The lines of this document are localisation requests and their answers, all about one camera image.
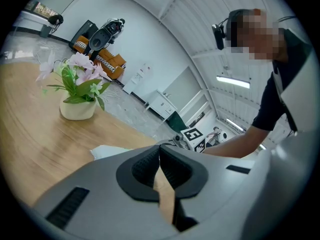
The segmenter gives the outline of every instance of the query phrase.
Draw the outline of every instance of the orange sofa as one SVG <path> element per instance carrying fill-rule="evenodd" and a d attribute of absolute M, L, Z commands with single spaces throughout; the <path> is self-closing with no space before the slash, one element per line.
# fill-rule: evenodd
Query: orange sofa
<path fill-rule="evenodd" d="M 89 40 L 81 35 L 76 40 L 73 48 L 79 53 L 83 53 L 88 43 Z M 112 80 L 116 80 L 120 77 L 126 68 L 126 61 L 121 57 L 121 55 L 118 54 L 117 56 L 113 56 L 106 48 L 99 52 L 93 63 L 95 65 L 100 63 L 104 72 L 106 72 L 108 77 Z"/>

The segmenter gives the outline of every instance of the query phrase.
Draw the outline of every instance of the white cabinet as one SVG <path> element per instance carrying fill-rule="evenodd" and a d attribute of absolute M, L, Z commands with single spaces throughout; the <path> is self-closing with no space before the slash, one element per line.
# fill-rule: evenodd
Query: white cabinet
<path fill-rule="evenodd" d="M 157 112 L 161 117 L 164 118 L 163 121 L 167 120 L 177 108 L 171 103 L 171 101 L 164 96 L 159 90 L 148 101 L 149 106 L 145 109 L 148 110 L 152 108 Z"/>
<path fill-rule="evenodd" d="M 144 80 L 145 74 L 140 72 L 137 72 L 131 79 L 126 83 L 126 85 L 122 88 L 123 91 L 125 91 L 127 94 L 131 94 L 139 84 L 142 83 Z"/>

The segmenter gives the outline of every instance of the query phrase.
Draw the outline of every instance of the green leaf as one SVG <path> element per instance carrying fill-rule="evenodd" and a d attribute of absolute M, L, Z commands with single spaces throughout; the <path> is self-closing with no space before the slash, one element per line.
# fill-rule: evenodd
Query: green leaf
<path fill-rule="evenodd" d="M 59 84 L 48 84 L 48 87 L 57 87 L 57 88 L 63 88 L 65 89 L 65 87 L 63 85 L 59 85 Z"/>
<path fill-rule="evenodd" d="M 62 70 L 62 82 L 64 84 L 65 89 L 69 92 L 70 96 L 74 96 L 76 94 L 76 86 L 72 72 L 70 71 L 70 69 L 66 68 Z"/>
<path fill-rule="evenodd" d="M 90 97 L 88 94 L 85 94 L 83 96 L 81 96 L 83 99 L 85 99 L 87 102 L 94 102 L 95 99 Z"/>
<path fill-rule="evenodd" d="M 111 84 L 110 82 L 105 82 L 105 83 L 102 85 L 102 88 L 99 90 L 99 93 L 102 94 L 102 93 L 108 88 L 108 86 L 109 86 L 110 84 Z"/>
<path fill-rule="evenodd" d="M 57 81 L 58 81 L 60 84 L 62 84 L 62 85 L 64 84 L 64 83 L 61 82 L 59 79 L 56 79 L 56 78 L 55 78 L 55 80 L 57 80 Z"/>
<path fill-rule="evenodd" d="M 104 103 L 104 101 L 102 100 L 102 98 L 100 98 L 100 97 L 98 97 L 98 96 L 96 97 L 96 99 L 98 100 L 100 107 L 101 107 L 102 110 L 104 111 L 104 110 L 105 110 L 105 103 Z"/>
<path fill-rule="evenodd" d="M 78 96 L 71 96 L 69 98 L 66 98 L 64 103 L 70 103 L 70 104 L 79 104 L 79 103 L 84 103 L 86 100 L 84 98 L 78 97 Z"/>
<path fill-rule="evenodd" d="M 82 84 L 76 87 L 76 95 L 81 97 L 83 95 L 89 94 L 92 84 L 97 85 L 100 83 L 100 81 L 101 79 L 92 79 L 92 80 L 83 82 Z"/>

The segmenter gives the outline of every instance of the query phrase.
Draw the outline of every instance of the white vase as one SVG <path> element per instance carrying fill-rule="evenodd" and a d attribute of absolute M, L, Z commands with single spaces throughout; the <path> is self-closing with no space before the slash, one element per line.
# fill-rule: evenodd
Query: white vase
<path fill-rule="evenodd" d="M 60 111 L 64 118 L 73 121 L 80 121 L 89 119 L 94 115 L 96 101 L 87 101 L 78 104 L 64 103 L 64 100 L 69 97 L 69 93 L 64 90 L 60 100 Z"/>

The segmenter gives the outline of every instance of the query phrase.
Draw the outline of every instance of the fluorescent light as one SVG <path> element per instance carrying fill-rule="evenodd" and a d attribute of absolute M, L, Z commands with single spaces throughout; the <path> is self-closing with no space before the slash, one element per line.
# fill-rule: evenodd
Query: fluorescent light
<path fill-rule="evenodd" d="M 234 79 L 234 78 L 230 78 L 230 77 L 225 77 L 225 76 L 216 76 L 216 79 L 220 82 L 224 82 L 224 83 L 229 83 L 229 84 L 233 84 L 236 86 L 241 86 L 247 89 L 250 89 L 250 83 L 246 82 L 246 81 L 242 81 L 242 80 L 238 80 L 238 79 Z"/>
<path fill-rule="evenodd" d="M 237 125 L 236 123 L 232 122 L 229 118 L 226 119 L 230 124 L 232 124 L 233 126 L 237 127 L 240 131 L 244 131 L 243 128 L 241 128 L 239 125 Z"/>

